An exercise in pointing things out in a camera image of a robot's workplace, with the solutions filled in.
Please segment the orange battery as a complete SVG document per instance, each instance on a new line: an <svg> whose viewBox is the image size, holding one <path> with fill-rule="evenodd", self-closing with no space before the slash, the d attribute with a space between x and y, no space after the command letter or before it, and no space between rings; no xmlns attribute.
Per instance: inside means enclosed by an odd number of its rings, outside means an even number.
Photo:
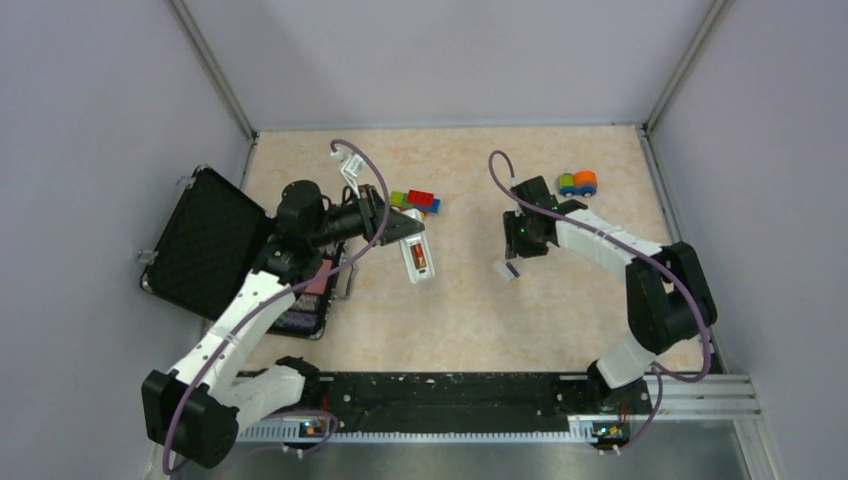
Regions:
<svg viewBox="0 0 848 480"><path fill-rule="evenodd" d="M422 243L416 243L410 247L415 261L416 269L423 270L427 267L426 254Z"/></svg>

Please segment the white remote control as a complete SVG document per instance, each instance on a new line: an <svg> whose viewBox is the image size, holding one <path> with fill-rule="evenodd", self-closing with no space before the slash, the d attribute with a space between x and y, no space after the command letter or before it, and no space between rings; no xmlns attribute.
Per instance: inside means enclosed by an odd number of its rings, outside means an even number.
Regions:
<svg viewBox="0 0 848 480"><path fill-rule="evenodd" d="M416 224L415 231L405 234L398 242L407 278L411 284L433 279L435 267L422 213L415 209L408 209L401 211L401 214Z"/></svg>

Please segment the blue battery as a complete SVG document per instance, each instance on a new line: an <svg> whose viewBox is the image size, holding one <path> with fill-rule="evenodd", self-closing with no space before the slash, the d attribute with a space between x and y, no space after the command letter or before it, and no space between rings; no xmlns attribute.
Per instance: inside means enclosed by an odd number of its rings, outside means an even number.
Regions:
<svg viewBox="0 0 848 480"><path fill-rule="evenodd" d="M510 271L510 273L513 277L518 278L520 276L519 271L517 270L517 268L511 262L506 262L505 266Z"/></svg>

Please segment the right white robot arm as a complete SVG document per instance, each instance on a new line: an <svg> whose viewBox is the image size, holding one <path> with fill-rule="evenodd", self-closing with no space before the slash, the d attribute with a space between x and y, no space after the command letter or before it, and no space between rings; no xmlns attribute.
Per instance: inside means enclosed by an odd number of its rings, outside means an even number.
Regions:
<svg viewBox="0 0 848 480"><path fill-rule="evenodd" d="M512 182L518 207L503 215L505 256L530 259L551 247L569 249L618 276L625 285L627 331L609 353L587 369L589 404L612 412L657 358L676 344L702 342L702 370L709 371L709 329L717 309L694 248L641 239L590 211L578 200L559 202L545 180Z"/></svg>

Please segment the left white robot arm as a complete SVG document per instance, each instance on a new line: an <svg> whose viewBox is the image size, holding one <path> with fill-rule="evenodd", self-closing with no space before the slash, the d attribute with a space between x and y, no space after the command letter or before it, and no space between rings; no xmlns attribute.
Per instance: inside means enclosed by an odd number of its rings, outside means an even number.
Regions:
<svg viewBox="0 0 848 480"><path fill-rule="evenodd" d="M298 294L328 277L321 269L325 246L361 237L373 248L424 230L418 213L393 208L372 185L359 187L341 205L326 205L310 180L286 186L274 233L213 328L168 372L153 370L142 383L146 430L163 448L164 473L177 471L174 455L213 468L246 428L285 407L302 414L314 410L321 397L311 380L317 370L301 359L285 357L251 380L235 379Z"/></svg>

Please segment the lego brick truck toy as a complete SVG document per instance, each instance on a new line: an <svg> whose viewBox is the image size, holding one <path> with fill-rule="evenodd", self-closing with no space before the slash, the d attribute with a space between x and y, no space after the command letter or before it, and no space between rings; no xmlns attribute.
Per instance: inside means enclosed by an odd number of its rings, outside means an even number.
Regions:
<svg viewBox="0 0 848 480"><path fill-rule="evenodd" d="M401 211L417 210L427 215L439 213L441 200L433 193L421 190L392 191L389 195L389 204Z"/></svg>

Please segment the orange blue toy car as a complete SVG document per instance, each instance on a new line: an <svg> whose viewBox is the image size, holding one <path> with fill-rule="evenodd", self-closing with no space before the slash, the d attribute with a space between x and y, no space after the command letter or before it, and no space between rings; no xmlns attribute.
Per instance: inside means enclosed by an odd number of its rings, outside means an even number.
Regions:
<svg viewBox="0 0 848 480"><path fill-rule="evenodd" d="M591 170L563 173L558 177L557 190L565 198L575 196L590 198L597 194L597 176Z"/></svg>

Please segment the pink card deck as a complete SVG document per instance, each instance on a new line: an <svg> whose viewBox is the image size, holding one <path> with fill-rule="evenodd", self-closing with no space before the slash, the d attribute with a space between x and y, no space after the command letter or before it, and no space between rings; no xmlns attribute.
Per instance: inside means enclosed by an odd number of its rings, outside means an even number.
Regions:
<svg viewBox="0 0 848 480"><path fill-rule="evenodd" d="M325 258L323 263L316 273L315 277L308 282L308 285L303 289L304 294L322 296L326 291L327 275L326 273L332 268L332 261Z"/></svg>

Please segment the black poker chip case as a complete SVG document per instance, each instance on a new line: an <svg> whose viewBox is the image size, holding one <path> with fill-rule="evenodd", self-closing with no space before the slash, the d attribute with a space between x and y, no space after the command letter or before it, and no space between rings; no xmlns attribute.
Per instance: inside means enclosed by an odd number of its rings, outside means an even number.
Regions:
<svg viewBox="0 0 848 480"><path fill-rule="evenodd" d="M308 180L285 187L275 217L215 170L188 179L152 251L143 290L207 320L219 319L248 274L306 286L327 247L363 233L361 200L327 203Z"/></svg>

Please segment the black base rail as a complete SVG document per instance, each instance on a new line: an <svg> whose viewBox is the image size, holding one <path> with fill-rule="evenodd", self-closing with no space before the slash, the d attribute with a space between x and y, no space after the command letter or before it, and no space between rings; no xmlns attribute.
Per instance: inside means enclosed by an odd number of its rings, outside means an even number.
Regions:
<svg viewBox="0 0 848 480"><path fill-rule="evenodd" d="M565 433L581 415L612 422L646 414L644 384L612 391L557 372L326 372L308 381L296 410L334 414L343 433Z"/></svg>

